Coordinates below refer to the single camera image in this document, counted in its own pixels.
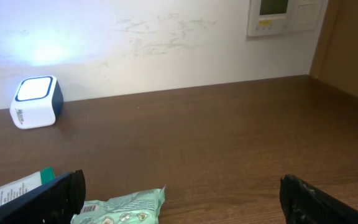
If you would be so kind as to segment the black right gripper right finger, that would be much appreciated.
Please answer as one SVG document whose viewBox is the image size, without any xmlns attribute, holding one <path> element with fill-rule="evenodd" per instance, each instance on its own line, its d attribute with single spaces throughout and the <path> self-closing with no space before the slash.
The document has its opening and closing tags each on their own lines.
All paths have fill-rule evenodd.
<svg viewBox="0 0 358 224">
<path fill-rule="evenodd" d="M 358 210 L 295 175 L 280 179 L 280 204 L 287 224 L 358 224 Z"/>
</svg>

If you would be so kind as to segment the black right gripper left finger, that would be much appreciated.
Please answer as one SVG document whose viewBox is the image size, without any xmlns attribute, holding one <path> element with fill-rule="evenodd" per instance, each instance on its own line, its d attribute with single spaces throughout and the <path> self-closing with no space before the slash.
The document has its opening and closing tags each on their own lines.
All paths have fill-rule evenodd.
<svg viewBox="0 0 358 224">
<path fill-rule="evenodd" d="M 70 223 L 86 195 L 82 170 L 68 172 L 0 206 L 0 224 Z"/>
</svg>

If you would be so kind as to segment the green white sponge package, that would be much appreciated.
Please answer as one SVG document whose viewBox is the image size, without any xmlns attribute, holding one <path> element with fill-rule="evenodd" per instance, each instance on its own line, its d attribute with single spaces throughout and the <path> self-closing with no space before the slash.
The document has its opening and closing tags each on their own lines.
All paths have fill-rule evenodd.
<svg viewBox="0 0 358 224">
<path fill-rule="evenodd" d="M 0 187 L 0 206 L 4 205 L 27 192 L 46 184 L 55 178 L 52 167 L 15 180 Z"/>
</svg>

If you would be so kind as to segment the mint green wipes pack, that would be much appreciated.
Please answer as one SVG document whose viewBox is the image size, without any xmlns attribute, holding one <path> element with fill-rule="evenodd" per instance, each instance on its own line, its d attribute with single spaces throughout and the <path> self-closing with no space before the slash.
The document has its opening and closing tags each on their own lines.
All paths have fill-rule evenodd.
<svg viewBox="0 0 358 224">
<path fill-rule="evenodd" d="M 136 192 L 107 201 L 85 201 L 80 214 L 71 224 L 158 224 L 165 201 L 165 189 Z"/>
</svg>

